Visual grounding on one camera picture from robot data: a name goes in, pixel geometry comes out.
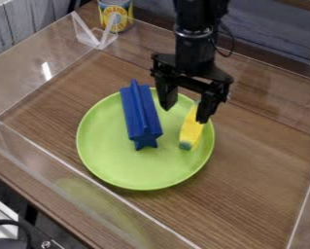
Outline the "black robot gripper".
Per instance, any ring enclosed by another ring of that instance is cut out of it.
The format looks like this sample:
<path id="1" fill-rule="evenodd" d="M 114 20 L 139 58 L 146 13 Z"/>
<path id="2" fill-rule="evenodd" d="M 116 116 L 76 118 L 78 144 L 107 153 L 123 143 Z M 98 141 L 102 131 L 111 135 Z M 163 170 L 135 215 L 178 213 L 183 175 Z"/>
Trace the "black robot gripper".
<path id="1" fill-rule="evenodd" d="M 215 114 L 218 105 L 227 100 L 234 78 L 214 63 L 201 69 L 181 69 L 175 65 L 175 55 L 152 54 L 151 76 L 155 78 L 155 90 L 162 109 L 168 111 L 178 101 L 178 88 L 201 95 L 197 122 L 206 124 Z"/>

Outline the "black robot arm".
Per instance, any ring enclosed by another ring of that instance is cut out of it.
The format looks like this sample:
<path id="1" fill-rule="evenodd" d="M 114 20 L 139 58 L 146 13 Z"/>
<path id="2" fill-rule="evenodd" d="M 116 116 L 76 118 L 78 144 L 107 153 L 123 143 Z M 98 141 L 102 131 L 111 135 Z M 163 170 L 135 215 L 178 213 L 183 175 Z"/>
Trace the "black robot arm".
<path id="1" fill-rule="evenodd" d="M 151 76 L 160 107 L 168 111 L 178 101 L 178 88 L 201 95 L 195 120 L 206 124 L 221 102 L 227 101 L 234 78 L 217 67 L 218 28 L 229 13 L 230 0 L 172 0 L 175 53 L 154 53 Z"/>

